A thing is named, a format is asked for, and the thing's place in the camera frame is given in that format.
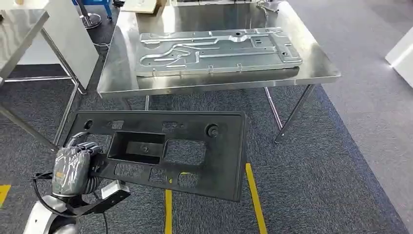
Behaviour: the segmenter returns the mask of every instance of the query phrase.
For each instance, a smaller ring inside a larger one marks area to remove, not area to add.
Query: blue chair
[[[72,0],[73,4],[77,6],[76,0]],[[108,19],[112,20],[112,11],[110,7],[111,0],[83,0],[84,5],[103,5],[108,14]]]

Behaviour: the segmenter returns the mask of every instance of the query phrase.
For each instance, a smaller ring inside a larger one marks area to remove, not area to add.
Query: yellow tape line
[[[165,190],[165,234],[172,234],[172,191]]]
[[[0,208],[3,206],[7,193],[9,192],[11,187],[12,186],[10,184],[0,185]]]
[[[249,189],[251,190],[252,203],[254,204],[255,216],[257,217],[260,234],[267,234],[263,210],[261,209],[260,198],[258,197],[257,186],[255,185],[254,175],[252,174],[251,164],[245,165],[246,177],[248,179]]]

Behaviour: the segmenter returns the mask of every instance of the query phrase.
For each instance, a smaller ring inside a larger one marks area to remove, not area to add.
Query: table leg
[[[65,124],[66,124],[67,117],[69,116],[70,109],[72,108],[73,101],[74,101],[74,99],[75,99],[75,96],[76,96],[77,88],[78,88],[78,87],[79,87],[79,83],[76,83],[76,84],[75,84],[75,87],[74,87],[73,90],[72,90],[72,94],[70,95],[69,102],[68,102],[67,105],[66,105],[65,112],[63,113],[62,120],[60,121],[59,127],[58,127],[58,129],[57,129],[57,133],[56,133],[56,136],[55,136],[55,140],[53,141],[53,143],[54,143],[55,145],[58,145],[58,144],[59,144],[60,137],[62,136],[62,132],[63,132],[64,126],[65,126]]]
[[[76,0],[76,2],[80,8],[80,11],[82,12],[80,18],[82,19],[83,26],[85,26],[86,29],[96,28],[102,23],[100,15],[95,13],[88,13],[85,5],[83,4],[83,0]]]
[[[46,30],[44,30],[44,28],[40,31],[41,35],[44,37],[44,39],[46,40],[46,42],[49,44],[50,48],[53,50],[53,52],[55,53],[55,55],[57,56],[57,58],[59,59],[59,61],[61,62],[61,64],[63,65],[63,69],[65,70],[65,72],[72,78],[72,82],[74,85],[76,85],[77,83],[79,84],[78,86],[78,90],[81,94],[86,94],[86,90],[85,88],[82,86],[82,84],[79,82],[79,79],[77,79],[77,76],[75,75],[75,73],[73,72],[73,70],[71,69],[71,67],[69,66],[69,64],[67,63],[66,59],[63,57],[63,55],[61,54],[61,52],[59,51],[58,47],[56,46],[56,44],[53,42],[53,40],[50,38],[49,34],[46,32]]]
[[[131,111],[132,107],[129,104],[128,100],[126,98],[120,98],[119,99],[120,104],[122,105],[123,109],[127,110],[127,111]]]
[[[277,136],[275,137],[275,142],[280,142],[281,137],[284,136],[285,131],[287,131],[288,128],[290,128],[292,121],[297,117],[298,112],[301,110],[302,106],[308,98],[308,95],[310,95],[310,93],[314,90],[315,86],[315,84],[309,84],[307,85],[307,87],[305,87],[304,92],[302,93],[296,106],[294,107],[293,111],[288,117],[287,122],[285,122],[284,126],[281,128],[280,132],[278,132]]]
[[[149,110],[149,102],[150,102],[150,96],[146,95],[146,98],[145,98],[145,111]]]
[[[265,94],[267,95],[268,102],[270,103],[270,107],[272,110],[272,114],[274,115],[275,122],[277,123],[278,131],[281,131],[282,129],[281,119],[280,119],[280,116],[278,115],[277,109],[275,108],[274,102],[270,95],[270,91],[268,90],[268,87],[264,87],[264,90],[265,90]]]
[[[47,146],[49,149],[51,149],[53,152],[57,152],[59,148],[51,143],[45,136],[40,134],[38,131],[36,131],[32,126],[30,126],[28,123],[24,122],[23,119],[19,118],[16,116],[12,111],[7,109],[3,104],[0,102],[0,113],[3,114],[6,118],[8,118],[10,121],[18,125],[20,128],[28,132],[30,135],[32,135],[34,138],[36,138],[38,141],[40,141],[42,144]]]

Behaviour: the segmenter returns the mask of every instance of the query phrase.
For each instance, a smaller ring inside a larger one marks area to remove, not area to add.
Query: black wire
[[[40,193],[39,193],[39,191],[38,191],[37,180],[38,180],[37,178],[33,178],[33,188],[35,189],[35,194],[36,194],[36,196],[38,197],[39,202],[40,202],[47,210],[49,210],[50,212],[54,213],[55,215],[59,215],[59,216],[65,217],[65,218],[78,218],[78,217],[81,216],[81,215],[64,214],[64,213],[59,212],[59,211],[53,209],[52,207],[50,207],[50,206],[43,200],[43,198],[41,198],[41,195],[40,195]]]
[[[51,172],[49,172],[49,173],[43,173],[43,174],[40,174],[40,175],[37,175],[37,176],[33,177],[33,179],[32,179],[33,188],[34,188],[34,190],[35,190],[35,194],[36,194],[39,202],[40,202],[47,210],[49,210],[50,212],[54,213],[55,215],[59,215],[59,216],[65,217],[65,218],[78,218],[78,217],[80,217],[81,215],[69,215],[69,214],[64,214],[64,213],[62,213],[62,212],[59,212],[59,211],[53,209],[52,207],[50,207],[50,206],[43,200],[43,198],[41,197],[41,195],[40,195],[40,193],[39,193],[39,191],[38,191],[38,183],[37,183],[37,180],[38,180],[38,179],[52,179],[52,177],[50,176],[51,174],[52,174]],[[93,192],[93,195],[96,197],[97,200],[100,200],[100,198],[99,198],[99,196],[96,194],[96,192]],[[105,233],[106,233],[106,234],[109,234],[108,219],[106,218],[105,212],[102,212],[102,214],[103,214],[103,220],[105,221]]]
[[[99,198],[99,196],[96,194],[96,192],[93,192],[93,195],[95,196],[95,198],[96,198],[97,200],[101,200],[101,199]],[[102,212],[102,214],[103,214],[103,220],[105,221],[105,233],[106,233],[106,234],[109,234],[109,230],[108,230],[108,220],[107,220],[107,218],[106,218],[106,214],[105,214],[105,212]]]

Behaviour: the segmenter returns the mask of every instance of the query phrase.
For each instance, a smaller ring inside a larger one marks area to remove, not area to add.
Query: stainless steel table
[[[4,84],[7,77],[13,71],[14,67],[24,55],[24,52],[30,47],[33,39],[39,32],[50,45],[51,49],[56,54],[66,73],[71,77],[71,80],[75,85],[57,130],[54,143],[50,142],[45,136],[36,131],[33,127],[7,109],[0,102],[1,114],[20,126],[29,134],[33,135],[37,140],[46,145],[52,151],[57,151],[58,147],[56,145],[59,142],[64,124],[75,98],[76,91],[79,90],[79,92],[83,94],[86,91],[81,85],[79,85],[76,75],[64,59],[63,55],[59,52],[59,49],[53,43],[47,32],[43,29],[43,25],[49,18],[49,15],[45,10],[1,10],[0,14],[4,17],[4,19],[0,22],[0,87]]]
[[[256,3],[166,6],[156,15],[120,12],[97,91],[102,98],[177,94],[210,90],[264,87],[277,126],[276,141],[284,135],[315,84],[334,82],[340,72],[331,63],[289,3],[267,3],[264,11]],[[226,29],[281,27],[299,52],[299,68],[259,72],[137,77],[136,45],[140,33],[171,33]],[[287,122],[283,125],[267,87],[307,85]]]

